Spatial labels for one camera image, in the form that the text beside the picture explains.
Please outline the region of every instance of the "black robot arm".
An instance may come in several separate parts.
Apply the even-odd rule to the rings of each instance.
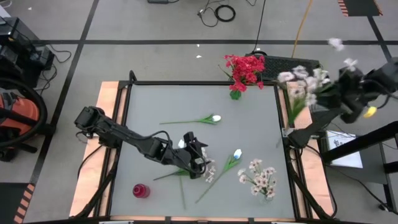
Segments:
[[[101,108],[94,106],[84,107],[75,120],[75,125],[87,136],[96,133],[99,136],[99,143],[103,146],[116,148],[120,147],[123,141],[127,142],[136,147],[147,159],[189,171],[191,179],[200,177],[206,169],[201,148],[207,145],[199,142],[192,132],[183,137],[185,148],[173,149],[167,132],[158,131],[150,136],[141,136],[115,123],[105,116]],[[167,139],[154,137],[160,133],[164,133]]]

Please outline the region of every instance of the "red cup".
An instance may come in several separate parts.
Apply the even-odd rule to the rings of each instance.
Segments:
[[[132,194],[137,198],[146,198],[150,194],[150,189],[144,184],[137,184],[132,188]]]

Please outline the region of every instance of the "gray carpet floor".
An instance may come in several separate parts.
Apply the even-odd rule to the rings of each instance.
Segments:
[[[376,1],[384,14],[374,17],[382,37],[384,40],[398,40],[398,2]],[[224,74],[218,68],[219,64],[224,63],[223,56],[244,55],[252,51],[253,44],[229,44],[227,40],[256,39],[263,1],[252,7],[243,0],[229,0],[236,10],[235,20],[219,22],[214,28],[204,26],[197,16],[206,2],[180,0],[157,5],[148,4],[145,0],[14,0],[6,8],[11,16],[20,17],[40,39],[64,40],[54,42],[53,46],[73,54],[69,61],[55,63],[58,75],[43,94],[51,120],[64,83],[70,82],[65,103],[57,115],[57,133],[37,179],[25,222],[68,218],[76,173],[85,148],[75,138],[77,129],[73,121],[84,106],[95,105],[101,82],[126,80],[130,70],[134,70],[139,80],[224,80]],[[259,38],[294,40],[307,3],[308,0],[267,0]],[[91,23],[86,23],[90,10],[94,16]],[[228,11],[220,13],[223,17],[230,16]],[[203,16],[203,20],[207,24],[215,22],[210,11]],[[337,0],[314,0],[300,40],[326,40],[330,37],[377,40],[367,17],[345,17]],[[223,41],[218,44],[204,41],[212,39]],[[101,43],[79,40],[136,41]],[[140,40],[203,41],[181,44],[179,41],[162,43]],[[268,55],[290,57],[293,50],[291,43],[259,44],[257,48]],[[398,57],[398,46],[387,47],[392,56]],[[68,56],[65,53],[57,55],[60,60]],[[381,46],[377,44],[348,45],[341,53],[336,53],[327,45],[300,44],[295,57],[319,60],[330,71],[332,79],[337,78],[337,71],[344,66],[343,60],[347,57],[358,59],[358,67],[364,73],[387,62]],[[380,105],[383,98],[379,97],[374,104]],[[391,101],[371,119],[345,124],[336,118],[334,123],[346,132],[366,134],[397,120],[397,110],[398,103]],[[42,142],[42,138],[35,138],[30,143],[40,148]],[[394,141],[386,144],[397,147]],[[396,149],[385,148],[385,152],[388,162],[398,161]],[[30,181],[38,156],[39,152],[21,152],[13,162],[0,163],[0,182]],[[327,178],[336,197],[338,218],[352,222],[398,223],[397,216],[379,210],[378,203],[356,182],[332,170],[327,170]],[[394,193],[398,195],[398,174],[391,175],[391,180]],[[380,198],[384,197],[381,185],[366,185]]]

